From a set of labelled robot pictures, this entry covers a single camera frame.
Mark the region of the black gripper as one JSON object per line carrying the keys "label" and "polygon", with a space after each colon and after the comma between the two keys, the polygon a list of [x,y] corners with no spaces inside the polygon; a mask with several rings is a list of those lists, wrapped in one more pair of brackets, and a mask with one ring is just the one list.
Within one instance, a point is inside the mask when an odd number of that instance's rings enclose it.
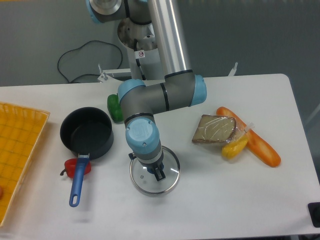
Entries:
{"label": "black gripper", "polygon": [[138,161],[147,168],[150,173],[154,173],[154,176],[157,181],[162,181],[166,178],[165,173],[163,172],[164,164],[163,164],[164,154],[161,153],[152,159],[140,159]]}

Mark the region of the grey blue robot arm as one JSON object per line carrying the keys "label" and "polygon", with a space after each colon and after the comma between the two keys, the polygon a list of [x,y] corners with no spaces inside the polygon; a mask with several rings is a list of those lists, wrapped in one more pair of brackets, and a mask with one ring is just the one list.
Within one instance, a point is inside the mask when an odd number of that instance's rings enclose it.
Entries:
{"label": "grey blue robot arm", "polygon": [[175,0],[88,0],[94,22],[119,21],[132,78],[117,91],[126,141],[157,181],[165,179],[164,153],[154,115],[203,103],[204,79],[191,68]]}

